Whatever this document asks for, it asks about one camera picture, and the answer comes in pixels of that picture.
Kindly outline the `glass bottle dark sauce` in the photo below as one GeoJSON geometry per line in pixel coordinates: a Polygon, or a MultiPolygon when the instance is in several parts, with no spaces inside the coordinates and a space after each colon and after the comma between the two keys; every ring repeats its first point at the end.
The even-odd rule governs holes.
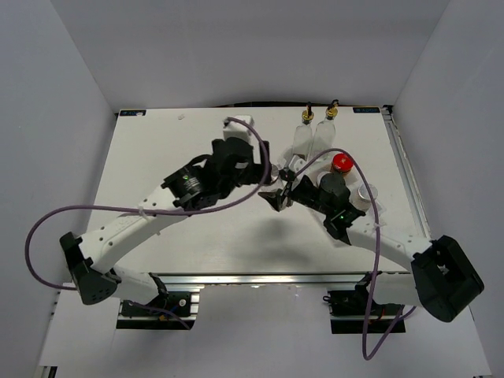
{"type": "Polygon", "coordinates": [[[311,123],[314,118],[312,104],[308,102],[302,111],[301,124],[296,127],[292,143],[293,155],[306,159],[309,154],[310,144],[313,139],[311,123]]]}

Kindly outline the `clear glass oil bottle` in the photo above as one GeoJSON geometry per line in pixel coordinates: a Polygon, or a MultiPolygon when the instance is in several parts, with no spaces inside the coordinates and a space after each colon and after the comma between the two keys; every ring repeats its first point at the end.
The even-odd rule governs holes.
{"type": "Polygon", "coordinates": [[[324,119],[317,124],[310,150],[312,156],[332,147],[335,138],[334,120],[338,114],[338,104],[338,99],[333,100],[325,110],[324,119]]]}

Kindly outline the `red lid sauce jar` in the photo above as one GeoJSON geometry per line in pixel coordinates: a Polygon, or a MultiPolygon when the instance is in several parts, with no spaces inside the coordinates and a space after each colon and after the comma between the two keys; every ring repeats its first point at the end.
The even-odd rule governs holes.
{"type": "Polygon", "coordinates": [[[342,177],[349,175],[353,167],[353,161],[345,153],[339,152],[332,158],[331,171],[337,172],[342,177]]]}

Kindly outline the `blue label salt shaker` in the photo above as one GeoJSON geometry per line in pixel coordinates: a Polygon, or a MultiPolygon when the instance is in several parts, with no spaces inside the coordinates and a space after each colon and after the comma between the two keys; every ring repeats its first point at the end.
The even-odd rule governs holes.
{"type": "Polygon", "coordinates": [[[372,199],[377,199],[378,197],[376,187],[370,184],[369,189],[370,191],[368,191],[364,184],[361,184],[353,193],[352,205],[363,212],[367,212],[372,207],[372,199]]]}

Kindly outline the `white powder shaker jar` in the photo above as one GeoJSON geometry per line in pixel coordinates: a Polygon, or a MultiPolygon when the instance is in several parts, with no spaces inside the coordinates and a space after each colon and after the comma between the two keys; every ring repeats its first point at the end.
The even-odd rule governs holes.
{"type": "Polygon", "coordinates": [[[269,185],[267,186],[267,188],[269,190],[277,190],[279,188],[282,188],[284,186],[284,183],[282,181],[282,179],[280,178],[280,171],[281,171],[281,167],[278,166],[278,165],[273,165],[272,168],[271,168],[271,173],[270,173],[270,176],[271,176],[271,182],[269,183],[269,185]]]}

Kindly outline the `dark pepper shaker jar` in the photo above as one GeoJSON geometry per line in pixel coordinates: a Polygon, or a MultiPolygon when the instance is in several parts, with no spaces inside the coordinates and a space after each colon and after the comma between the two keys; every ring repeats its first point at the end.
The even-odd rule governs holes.
{"type": "Polygon", "coordinates": [[[326,176],[331,176],[332,175],[332,172],[321,172],[318,176],[317,176],[317,186],[320,186],[321,185],[321,182],[322,180],[326,177],[326,176]]]}

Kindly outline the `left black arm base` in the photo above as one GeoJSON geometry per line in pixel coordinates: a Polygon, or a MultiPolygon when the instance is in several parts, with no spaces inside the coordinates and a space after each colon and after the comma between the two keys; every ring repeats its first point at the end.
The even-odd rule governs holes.
{"type": "Polygon", "coordinates": [[[113,294],[120,300],[118,329],[188,331],[198,314],[201,285],[172,282],[169,276],[156,275],[163,288],[145,295],[137,286],[120,285],[113,294]]]}

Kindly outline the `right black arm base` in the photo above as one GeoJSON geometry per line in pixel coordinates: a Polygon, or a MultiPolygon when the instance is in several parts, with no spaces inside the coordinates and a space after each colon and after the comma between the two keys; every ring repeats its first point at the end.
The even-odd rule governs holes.
{"type": "MultiPolygon", "coordinates": [[[[368,272],[350,290],[330,290],[323,301],[328,305],[333,335],[360,335],[363,331],[365,309],[371,282],[368,272]]],[[[384,334],[391,325],[400,305],[378,304],[372,301],[368,321],[369,334],[384,334]]]]}

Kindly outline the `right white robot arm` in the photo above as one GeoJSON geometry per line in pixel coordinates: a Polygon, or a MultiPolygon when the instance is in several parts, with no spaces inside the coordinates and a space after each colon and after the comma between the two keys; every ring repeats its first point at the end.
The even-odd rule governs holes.
{"type": "Polygon", "coordinates": [[[372,251],[404,268],[403,273],[369,274],[355,287],[356,306],[372,314],[385,304],[416,306],[435,319],[451,322],[484,291],[484,283],[460,244],[409,235],[387,225],[350,203],[350,190],[337,172],[322,175],[319,183],[304,176],[283,186],[260,191],[276,211],[297,203],[323,216],[323,226],[334,239],[372,251]]]}

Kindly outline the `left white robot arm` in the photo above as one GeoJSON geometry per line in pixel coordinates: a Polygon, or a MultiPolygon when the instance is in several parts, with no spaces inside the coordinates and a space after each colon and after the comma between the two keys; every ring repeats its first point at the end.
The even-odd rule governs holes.
{"type": "Polygon", "coordinates": [[[168,292],[151,272],[135,272],[118,262],[137,246],[165,228],[214,206],[243,185],[271,180],[269,145],[261,147],[254,162],[254,148],[230,137],[215,139],[211,154],[202,154],[164,178],[132,212],[92,232],[60,238],[61,248],[82,303],[94,305],[114,297],[137,302],[150,314],[160,313],[168,292]]]}

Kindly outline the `white foam organizer tray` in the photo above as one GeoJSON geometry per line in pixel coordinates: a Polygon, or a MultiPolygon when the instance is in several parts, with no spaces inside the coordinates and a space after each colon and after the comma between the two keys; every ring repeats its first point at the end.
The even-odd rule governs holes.
{"type": "MultiPolygon", "coordinates": [[[[354,157],[338,147],[322,150],[319,154],[306,161],[306,166],[298,173],[295,179],[300,180],[303,176],[310,178],[309,174],[313,171],[312,167],[318,165],[317,159],[332,152],[345,153],[353,161],[354,167],[361,177],[361,183],[370,191],[370,184],[354,157]]],[[[318,175],[321,172],[332,172],[330,169],[323,168],[317,168],[315,171],[318,175]]],[[[322,225],[334,240],[349,246],[363,247],[364,245],[355,239],[357,236],[360,236],[363,239],[370,238],[372,245],[376,248],[380,247],[380,211],[375,199],[372,199],[372,213],[370,215],[355,208],[350,201],[350,189],[347,186],[345,178],[337,172],[332,172],[331,176],[326,176],[320,186],[317,186],[315,183],[313,184],[315,186],[315,206],[311,210],[324,217],[322,225]]]]}

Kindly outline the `right blue table sticker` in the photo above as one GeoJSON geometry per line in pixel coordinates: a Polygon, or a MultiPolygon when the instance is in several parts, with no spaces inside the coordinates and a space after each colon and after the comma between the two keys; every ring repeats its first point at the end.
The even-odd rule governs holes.
{"type": "Polygon", "coordinates": [[[381,113],[380,108],[375,106],[355,106],[352,110],[354,113],[360,114],[381,113]]]}

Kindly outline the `blue table sticker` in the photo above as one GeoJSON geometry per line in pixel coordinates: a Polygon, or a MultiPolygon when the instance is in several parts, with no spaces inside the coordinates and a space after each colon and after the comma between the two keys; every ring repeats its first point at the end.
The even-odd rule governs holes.
{"type": "Polygon", "coordinates": [[[146,115],[145,109],[122,109],[118,115],[120,117],[144,117],[146,115]]]}
{"type": "Polygon", "coordinates": [[[352,110],[354,113],[360,114],[381,113],[380,108],[375,106],[355,106],[352,110]]]}

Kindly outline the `left blue table sticker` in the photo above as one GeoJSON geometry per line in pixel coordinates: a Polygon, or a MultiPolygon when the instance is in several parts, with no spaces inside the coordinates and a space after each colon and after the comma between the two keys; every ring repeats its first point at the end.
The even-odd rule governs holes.
{"type": "Polygon", "coordinates": [[[118,115],[120,117],[144,117],[146,115],[145,109],[122,109],[118,115]]]}

